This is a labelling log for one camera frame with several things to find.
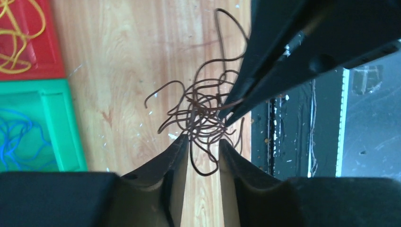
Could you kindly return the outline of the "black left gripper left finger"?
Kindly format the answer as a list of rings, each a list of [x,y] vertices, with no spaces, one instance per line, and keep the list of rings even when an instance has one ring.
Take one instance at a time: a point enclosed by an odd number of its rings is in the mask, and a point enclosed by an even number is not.
[[[119,176],[113,172],[4,172],[3,227],[178,227],[189,139]]]

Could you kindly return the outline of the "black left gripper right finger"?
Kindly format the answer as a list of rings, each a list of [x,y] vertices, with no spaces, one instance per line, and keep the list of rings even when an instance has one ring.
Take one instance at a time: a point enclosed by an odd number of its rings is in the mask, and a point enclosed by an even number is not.
[[[377,177],[279,180],[219,142],[226,227],[398,227],[401,184]]]

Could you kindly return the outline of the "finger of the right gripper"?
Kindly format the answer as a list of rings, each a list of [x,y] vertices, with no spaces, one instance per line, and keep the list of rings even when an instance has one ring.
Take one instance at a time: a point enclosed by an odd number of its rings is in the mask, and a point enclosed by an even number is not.
[[[235,123],[261,102],[316,78],[338,66],[351,69],[398,49],[399,19],[341,19],[319,25],[303,42],[280,60],[277,52],[264,52],[267,34],[254,30],[237,81],[226,100],[226,126]]]
[[[286,45],[328,8],[330,0],[258,0],[252,8],[251,34],[241,68],[220,117],[238,119],[281,93],[268,73]]]

